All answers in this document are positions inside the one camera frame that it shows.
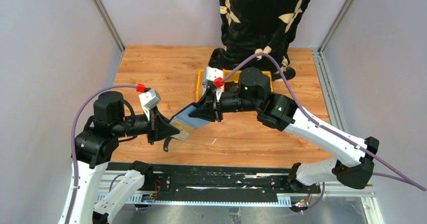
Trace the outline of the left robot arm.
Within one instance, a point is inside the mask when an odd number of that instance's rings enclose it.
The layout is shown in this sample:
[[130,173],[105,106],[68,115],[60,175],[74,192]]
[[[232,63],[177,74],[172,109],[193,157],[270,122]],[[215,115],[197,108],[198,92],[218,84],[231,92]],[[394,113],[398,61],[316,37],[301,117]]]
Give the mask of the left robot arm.
[[122,141],[145,135],[153,144],[179,133],[159,112],[159,94],[141,85],[136,90],[144,111],[140,115],[131,112],[126,116],[124,109],[130,104],[113,88],[90,97],[94,114],[80,134],[71,134],[73,173],[60,223],[112,223],[137,190],[154,185],[153,166],[135,161],[120,182],[101,201],[96,201],[112,154]]

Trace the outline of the gold card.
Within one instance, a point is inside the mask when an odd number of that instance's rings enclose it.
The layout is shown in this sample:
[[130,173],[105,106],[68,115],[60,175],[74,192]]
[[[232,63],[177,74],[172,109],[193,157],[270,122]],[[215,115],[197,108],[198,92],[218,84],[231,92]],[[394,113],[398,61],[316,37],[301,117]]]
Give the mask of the gold card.
[[184,123],[174,121],[171,123],[172,126],[179,130],[178,134],[171,136],[173,139],[185,141],[195,131],[195,128],[188,126]]

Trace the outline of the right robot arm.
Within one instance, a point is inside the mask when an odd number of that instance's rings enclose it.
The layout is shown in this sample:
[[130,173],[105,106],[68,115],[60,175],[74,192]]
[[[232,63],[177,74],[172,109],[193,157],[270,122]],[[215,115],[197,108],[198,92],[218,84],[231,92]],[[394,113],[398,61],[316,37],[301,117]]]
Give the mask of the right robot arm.
[[255,111],[264,126],[301,137],[332,154],[332,158],[311,164],[295,163],[287,177],[294,190],[319,182],[338,181],[353,189],[364,189],[373,175],[373,157],[379,141],[374,137],[349,135],[316,118],[296,101],[275,93],[270,78],[254,67],[239,74],[236,91],[217,96],[219,80],[208,83],[202,98],[194,104],[190,118],[220,122],[224,113]]

